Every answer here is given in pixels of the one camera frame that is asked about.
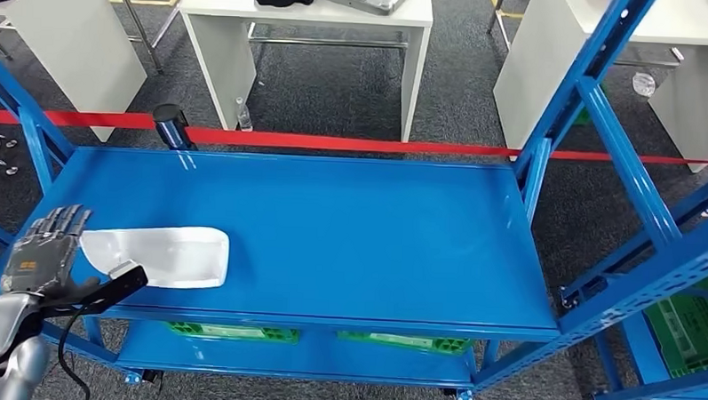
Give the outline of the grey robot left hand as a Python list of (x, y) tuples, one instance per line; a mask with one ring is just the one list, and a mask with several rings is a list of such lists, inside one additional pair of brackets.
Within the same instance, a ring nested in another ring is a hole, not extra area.
[(92, 211), (80, 204), (59, 206), (29, 225), (14, 242), (0, 291), (33, 292), (46, 299), (62, 299), (99, 285), (96, 276), (77, 283), (71, 278), (76, 251)]

